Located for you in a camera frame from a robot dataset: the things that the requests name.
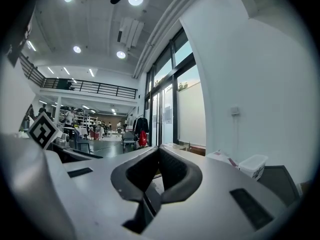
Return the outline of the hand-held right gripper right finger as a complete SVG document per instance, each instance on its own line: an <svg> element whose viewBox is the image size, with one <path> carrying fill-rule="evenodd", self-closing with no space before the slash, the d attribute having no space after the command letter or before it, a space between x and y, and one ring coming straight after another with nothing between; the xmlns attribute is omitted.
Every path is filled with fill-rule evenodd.
<svg viewBox="0 0 320 240"><path fill-rule="evenodd" d="M142 232L148 239L259 239L273 228L286 205L268 188L233 166L187 151L162 148L194 163L202 172L198 189L185 201L163 204ZM255 229L232 196L245 190L271 217Z"/></svg>

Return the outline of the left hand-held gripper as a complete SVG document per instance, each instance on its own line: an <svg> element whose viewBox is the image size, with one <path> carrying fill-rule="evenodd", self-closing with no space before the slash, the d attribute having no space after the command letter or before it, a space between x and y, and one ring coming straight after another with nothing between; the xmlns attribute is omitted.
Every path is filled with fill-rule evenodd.
<svg viewBox="0 0 320 240"><path fill-rule="evenodd" d="M91 153L90 144L80 140L79 132L75 132L73 141L70 136L58 129L45 112L42 112L27 130L29 138L33 139L45 151L54 152L62 163L101 159Z"/></svg>

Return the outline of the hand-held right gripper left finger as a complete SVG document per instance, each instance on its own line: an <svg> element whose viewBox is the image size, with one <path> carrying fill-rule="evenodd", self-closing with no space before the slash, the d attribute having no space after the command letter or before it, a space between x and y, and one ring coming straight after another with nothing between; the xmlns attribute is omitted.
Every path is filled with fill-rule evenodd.
<svg viewBox="0 0 320 240"><path fill-rule="evenodd" d="M154 148L144 148L110 158L62 163L58 154L45 158L54 193L67 213L73 240L158 240L160 229L141 233L126 227L135 220L139 203L123 198L124 189L112 184L112 172L123 163L146 157Z"/></svg>

